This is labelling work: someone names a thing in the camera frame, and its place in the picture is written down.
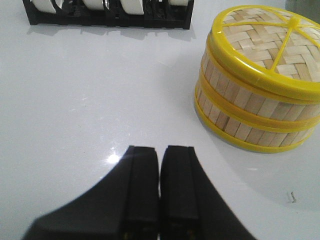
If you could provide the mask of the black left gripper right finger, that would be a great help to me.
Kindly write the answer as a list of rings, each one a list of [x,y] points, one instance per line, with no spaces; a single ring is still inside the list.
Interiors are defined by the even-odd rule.
[[[193,147],[170,145],[164,153],[160,239],[254,239],[209,180]]]

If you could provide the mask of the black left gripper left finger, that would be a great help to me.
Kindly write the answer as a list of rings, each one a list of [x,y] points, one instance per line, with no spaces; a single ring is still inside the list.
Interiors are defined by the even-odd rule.
[[[90,190],[36,219],[25,240],[156,240],[159,165],[154,148],[129,146]]]

